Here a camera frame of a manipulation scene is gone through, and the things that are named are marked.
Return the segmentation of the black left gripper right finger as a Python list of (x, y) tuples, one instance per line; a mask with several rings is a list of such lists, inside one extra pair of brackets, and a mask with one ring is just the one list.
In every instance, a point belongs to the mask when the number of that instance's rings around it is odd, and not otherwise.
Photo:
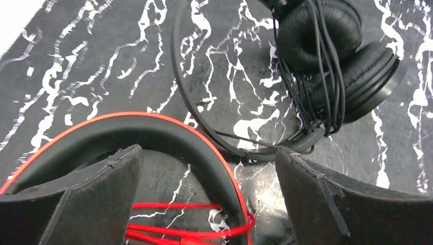
[(432, 244), (432, 196), (377, 187), (288, 148), (275, 163), (297, 244)]

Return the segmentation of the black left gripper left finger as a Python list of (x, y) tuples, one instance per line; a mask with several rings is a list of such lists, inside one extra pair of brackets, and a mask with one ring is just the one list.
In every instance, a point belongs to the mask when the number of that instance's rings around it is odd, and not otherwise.
[(122, 244), (143, 150), (132, 145), (61, 178), (1, 196), (1, 244)]

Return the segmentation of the black headphones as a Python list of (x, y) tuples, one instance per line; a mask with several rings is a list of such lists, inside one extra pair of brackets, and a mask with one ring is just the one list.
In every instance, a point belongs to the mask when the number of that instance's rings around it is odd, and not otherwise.
[(280, 147), (310, 154), (322, 138), (340, 131), (386, 100), (406, 67), (381, 42), (362, 45), (362, 19), (351, 1), (263, 1), (272, 11), (279, 70), (302, 126), (278, 144), (237, 148), (234, 135), (213, 129), (197, 110), (180, 67), (179, 32), (188, 1), (181, 1), (172, 28), (172, 64), (181, 96), (205, 134), (242, 159), (272, 161)]

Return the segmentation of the red headphones with cable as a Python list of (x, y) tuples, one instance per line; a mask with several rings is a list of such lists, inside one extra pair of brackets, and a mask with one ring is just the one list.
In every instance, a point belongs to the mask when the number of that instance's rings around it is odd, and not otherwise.
[(228, 212), (233, 224), (222, 232), (190, 232), (155, 228), (180, 240), (145, 235), (127, 224), (125, 238), (155, 244), (208, 244), (227, 237), (230, 244), (251, 244), (254, 218), (247, 211), (238, 183), (218, 149), (203, 134), (171, 117), (146, 112), (117, 112), (95, 117), (64, 131), (42, 146), (1, 187), (1, 196), (43, 184), (98, 163), (132, 145), (166, 153), (191, 163), (212, 200), (211, 208)]

